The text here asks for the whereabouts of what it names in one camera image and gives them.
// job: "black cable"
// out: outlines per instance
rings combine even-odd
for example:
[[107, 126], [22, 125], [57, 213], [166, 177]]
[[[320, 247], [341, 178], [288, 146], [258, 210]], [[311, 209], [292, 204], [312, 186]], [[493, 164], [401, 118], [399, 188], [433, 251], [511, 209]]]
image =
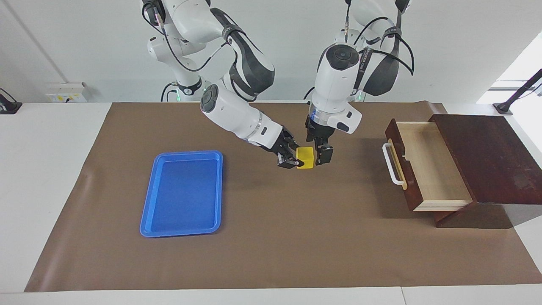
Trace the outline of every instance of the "black cable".
[[383, 55], [387, 55], [395, 60], [397, 60], [398, 62], [400, 62], [403, 66], [405, 66], [405, 68], [408, 69], [408, 71], [410, 72], [410, 74], [412, 74], [412, 76], [414, 76], [414, 71], [412, 70], [412, 68], [410, 68], [404, 61], [402, 61], [400, 58], [398, 58], [397, 56], [393, 55], [393, 54], [390, 54], [388, 52], [383, 52], [383, 51], [379, 51], [379, 50], [373, 50], [373, 53], [377, 53], [377, 54], [383, 54]]
[[[348, 4], [348, 8], [346, 9], [346, 22], [345, 22], [345, 26], [350, 26], [350, 5], [351, 5], [351, 3]], [[348, 43], [348, 31], [347, 31], [346, 29], [345, 29], [344, 42], [345, 42], [345, 43]]]
[[156, 28], [156, 26], [154, 24], [152, 24], [148, 19], [147, 17], [145, 16], [145, 12], [146, 12], [146, 8], [147, 7], [152, 7], [153, 5], [149, 2], [143, 4], [143, 8], [141, 9], [141, 15], [143, 16], [143, 19], [150, 25], [152, 26], [153, 29], [155, 29], [156, 31], [158, 31], [158, 33], [162, 34], [162, 32]]
[[3, 91], [5, 94], [7, 94], [14, 102], [17, 103], [17, 100], [16, 100], [11, 94], [9, 94], [8, 91], [4, 90], [3, 88], [0, 88], [0, 90], [2, 90], [2, 91]]
[[399, 35], [399, 40], [405, 45], [405, 47], [410, 52], [410, 60], [412, 61], [412, 71], [414, 71], [414, 52], [412, 51], [408, 43], [404, 41], [404, 39], [400, 35]]
[[177, 91], [176, 90], [169, 90], [168, 93], [166, 94], [166, 101], [169, 101], [170, 93], [177, 93]]
[[225, 11], [223, 11], [224, 13], [224, 16], [226, 16], [228, 19], [230, 19], [236, 26], [239, 26], [239, 24], [237, 24], [237, 22], [235, 22], [235, 20], [233, 18], [230, 17], [230, 15], [228, 15]]
[[528, 96], [530, 96], [531, 94], [533, 94], [536, 90], [538, 90], [538, 88], [542, 87], [542, 84], [538, 85], [538, 87], [536, 87], [533, 91], [531, 91], [529, 94], [527, 94], [526, 96], [523, 96], [523, 97], [520, 97], [518, 99], [522, 99], [522, 98], [526, 98]]
[[371, 26], [371, 24], [373, 24], [373, 23], [375, 23], [375, 22], [377, 22], [377, 21], [379, 21], [379, 20], [387, 20], [387, 19], [389, 19], [389, 18], [387, 18], [387, 17], [378, 17], [378, 18], [373, 19], [371, 22], [369, 22], [369, 23], [363, 28], [363, 30], [359, 33], [358, 37], [356, 38], [356, 41], [354, 41], [354, 45], [356, 45], [356, 43], [358, 43], [358, 40], [362, 37], [363, 32], [365, 32], [365, 30], [368, 29], [368, 28]]
[[167, 89], [171, 86], [173, 86], [173, 83], [170, 82], [164, 87], [164, 89], [162, 90], [162, 96], [160, 97], [160, 101], [164, 101], [164, 95], [166, 94]]
[[307, 99], [308, 98], [308, 95], [311, 94], [311, 92], [315, 89], [315, 87], [312, 87], [308, 92], [307, 94], [305, 95], [305, 97], [303, 97], [303, 99]]
[[[213, 56], [215, 56], [216, 52], [209, 56], [209, 58], [207, 58], [207, 60], [205, 61], [205, 63], [203, 64], [203, 66], [197, 68], [197, 69], [190, 69], [188, 67], [186, 67], [185, 65], [183, 65], [183, 63], [179, 60], [179, 58], [177, 58], [177, 56], [175, 55], [175, 52], [173, 51], [173, 48], [171, 47], [171, 44], [169, 42], [169, 39], [167, 38], [167, 34], [166, 34], [166, 29], [162, 29], [163, 31], [163, 35], [166, 39], [166, 43], [167, 43], [167, 46], [169, 47], [170, 51], [171, 51], [171, 54], [173, 54], [173, 57], [175, 58], [175, 60], [179, 63], [179, 65], [183, 68], [185, 68], [186, 70], [190, 71], [190, 72], [199, 72], [201, 71], [203, 68], [205, 68], [205, 66], [209, 63], [209, 61], [212, 59]], [[220, 45], [220, 48], [219, 49], [222, 49], [225, 45], [227, 45], [228, 43], [225, 42], [223, 44]]]

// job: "power socket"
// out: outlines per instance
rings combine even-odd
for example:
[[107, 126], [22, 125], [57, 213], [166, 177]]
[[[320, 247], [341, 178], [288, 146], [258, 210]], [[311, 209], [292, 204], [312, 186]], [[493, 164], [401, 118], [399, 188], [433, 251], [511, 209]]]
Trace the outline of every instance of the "power socket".
[[51, 103], [87, 103], [91, 97], [81, 82], [48, 84], [47, 98]]

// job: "yellow cube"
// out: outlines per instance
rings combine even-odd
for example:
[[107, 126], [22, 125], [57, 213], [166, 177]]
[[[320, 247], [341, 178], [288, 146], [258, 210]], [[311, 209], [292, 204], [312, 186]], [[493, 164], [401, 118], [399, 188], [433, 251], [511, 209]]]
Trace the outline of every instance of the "yellow cube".
[[298, 147], [296, 157], [305, 163], [302, 167], [298, 167], [299, 169], [311, 169], [314, 167], [314, 149], [312, 147]]

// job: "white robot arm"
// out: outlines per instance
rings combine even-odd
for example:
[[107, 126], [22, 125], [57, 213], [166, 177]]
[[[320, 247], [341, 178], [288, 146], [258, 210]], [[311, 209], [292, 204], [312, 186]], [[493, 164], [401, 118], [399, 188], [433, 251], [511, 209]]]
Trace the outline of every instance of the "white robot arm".
[[[248, 104], [273, 84], [275, 69], [235, 21], [222, 10], [210, 8], [209, 0], [143, 2], [147, 21], [160, 28], [160, 39], [163, 38], [152, 38], [149, 51], [173, 68], [177, 82], [183, 86], [179, 94], [201, 96], [202, 112], [209, 119], [237, 137], [276, 154], [280, 167], [303, 166], [294, 156], [299, 146], [290, 132]], [[196, 53], [219, 37], [232, 47], [235, 61], [218, 83], [202, 89], [204, 80], [197, 73], [200, 68], [195, 69], [193, 61], [175, 54]]]
[[[400, 64], [414, 73], [414, 56], [401, 38], [401, 16], [410, 0], [345, 1], [364, 29], [361, 32], [349, 30], [347, 17], [345, 29], [320, 58], [305, 122], [307, 141], [314, 141], [317, 150], [317, 165], [331, 161], [333, 147], [328, 140], [336, 129], [352, 134], [361, 122], [362, 114], [348, 103], [351, 96], [359, 90], [373, 96], [389, 92]], [[359, 33], [355, 41], [349, 40], [349, 31]], [[412, 55], [412, 68], [398, 58], [401, 42]]]

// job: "white wall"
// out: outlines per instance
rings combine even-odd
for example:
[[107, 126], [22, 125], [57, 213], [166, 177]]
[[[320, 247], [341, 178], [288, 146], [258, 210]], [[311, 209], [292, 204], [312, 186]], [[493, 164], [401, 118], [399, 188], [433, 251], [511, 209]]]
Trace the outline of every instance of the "white wall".
[[[21, 99], [45, 101], [38, 92], [60, 78], [5, 3], [69, 81], [88, 84], [95, 101], [157, 100], [173, 79], [167, 66], [147, 55], [146, 41], [156, 32], [141, 19], [139, 0], [0, 0], [0, 86]], [[343, 0], [212, 4], [228, 12], [274, 62], [275, 85], [260, 99], [302, 98], [346, 11]], [[540, 6], [539, 0], [415, 0], [404, 16], [403, 36], [416, 55], [416, 76], [401, 71], [392, 92], [371, 100], [476, 102], [542, 30]], [[202, 62], [219, 43], [192, 58]], [[408, 60], [406, 49], [402, 55]], [[216, 80], [232, 60], [225, 48], [202, 75]], [[25, 79], [30, 90], [20, 84]]]
[[538, 34], [536, 39], [521, 52], [519, 57], [516, 58], [510, 67], [499, 77], [499, 80], [528, 80], [542, 68], [541, 54], [542, 33]]

